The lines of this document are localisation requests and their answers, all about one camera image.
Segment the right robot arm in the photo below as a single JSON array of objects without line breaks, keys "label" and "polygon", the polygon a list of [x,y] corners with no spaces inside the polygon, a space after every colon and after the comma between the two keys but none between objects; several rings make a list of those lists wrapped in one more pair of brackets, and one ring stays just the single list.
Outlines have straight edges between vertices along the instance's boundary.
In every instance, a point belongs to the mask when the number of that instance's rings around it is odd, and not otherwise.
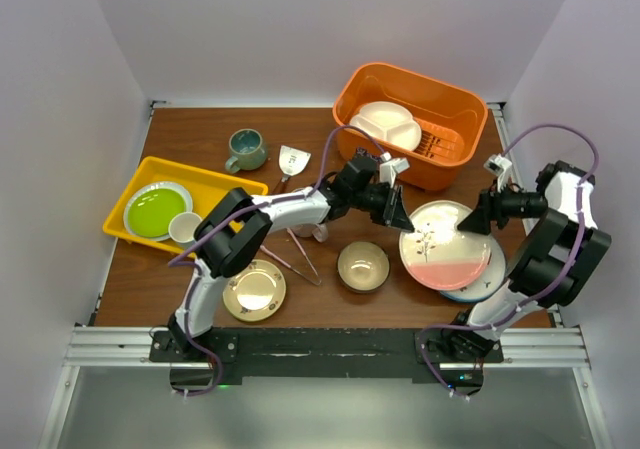
[{"label": "right robot arm", "polygon": [[480,193],[458,230],[488,235],[513,218],[534,218],[536,223],[509,262],[501,287],[458,313],[453,329],[440,331],[452,359],[484,357],[515,322],[575,300],[612,242],[591,214],[594,186],[593,174],[557,161],[540,171],[533,192],[503,186]]}]

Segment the cream and pink branch plate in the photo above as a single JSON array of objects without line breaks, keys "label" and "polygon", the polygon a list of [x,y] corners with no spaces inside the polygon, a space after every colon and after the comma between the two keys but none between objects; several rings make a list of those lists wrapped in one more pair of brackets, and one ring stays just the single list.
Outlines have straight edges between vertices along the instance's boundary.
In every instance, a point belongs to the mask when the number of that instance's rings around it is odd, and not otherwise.
[{"label": "cream and pink branch plate", "polygon": [[412,233],[402,233],[399,254],[407,272],[421,285],[450,292],[474,282],[491,258],[486,235],[462,232],[458,224],[471,214],[459,202],[426,203],[410,215]]}]

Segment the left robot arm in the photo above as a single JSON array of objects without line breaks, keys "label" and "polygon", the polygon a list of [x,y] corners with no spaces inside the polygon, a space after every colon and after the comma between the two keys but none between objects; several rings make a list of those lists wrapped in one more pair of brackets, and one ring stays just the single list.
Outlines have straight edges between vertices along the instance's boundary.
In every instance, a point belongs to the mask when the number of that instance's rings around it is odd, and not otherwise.
[{"label": "left robot arm", "polygon": [[173,351],[196,361],[207,349],[216,306],[228,281],[246,269],[266,237],[302,225],[321,225],[350,210],[367,213],[375,224],[414,231],[403,191],[396,184],[409,168],[405,158],[385,153],[379,161],[353,157],[331,180],[290,193],[252,196],[242,188],[227,193],[194,231],[186,251],[195,255],[189,287],[167,324]]}]

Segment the white divided plate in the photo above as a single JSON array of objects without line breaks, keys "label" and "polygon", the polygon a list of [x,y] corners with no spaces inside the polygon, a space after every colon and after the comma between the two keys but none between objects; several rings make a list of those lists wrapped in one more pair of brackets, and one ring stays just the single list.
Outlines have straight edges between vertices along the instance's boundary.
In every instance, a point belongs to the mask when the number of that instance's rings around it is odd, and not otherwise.
[{"label": "white divided plate", "polygon": [[411,112],[387,101],[363,105],[349,124],[406,151],[414,151],[422,138],[421,127]]}]

